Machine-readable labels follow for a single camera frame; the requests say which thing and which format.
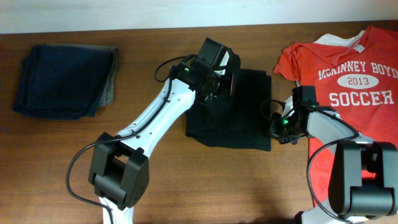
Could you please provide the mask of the black shorts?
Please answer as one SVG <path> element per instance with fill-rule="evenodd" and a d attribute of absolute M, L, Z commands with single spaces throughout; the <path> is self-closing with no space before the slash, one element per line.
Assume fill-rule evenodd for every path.
<path fill-rule="evenodd" d="M 233 96 L 194 105 L 185 112 L 185 135 L 209 147 L 271 150 L 264 117 L 270 107 L 271 76 L 263 70 L 240 69 Z"/>

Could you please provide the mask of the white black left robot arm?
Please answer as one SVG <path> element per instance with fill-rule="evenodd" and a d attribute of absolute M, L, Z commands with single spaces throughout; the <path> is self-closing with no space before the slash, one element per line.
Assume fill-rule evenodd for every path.
<path fill-rule="evenodd" d="M 240 58 L 231 48 L 207 38 L 199 53 L 179 60 L 138 118 L 116 136 L 103 133 L 94 146 L 88 181 L 104 223 L 132 223 L 134 206 L 149 185 L 149 158 L 175 120 L 194 103 L 233 94 Z"/>

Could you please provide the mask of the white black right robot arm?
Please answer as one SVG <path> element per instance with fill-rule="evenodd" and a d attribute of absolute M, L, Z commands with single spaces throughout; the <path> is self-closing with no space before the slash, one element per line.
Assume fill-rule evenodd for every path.
<path fill-rule="evenodd" d="M 397 148 L 377 142 L 343 121 L 337 110 L 319 105 L 314 86 L 299 86 L 292 97 L 279 103 L 268 134 L 280 144 L 296 144 L 303 137 L 322 142 L 309 158 L 307 172 L 325 149 L 333 155 L 328 198 L 319 201 L 307 174 L 316 207 L 298 212 L 294 223 L 364 223 L 397 214 Z"/>

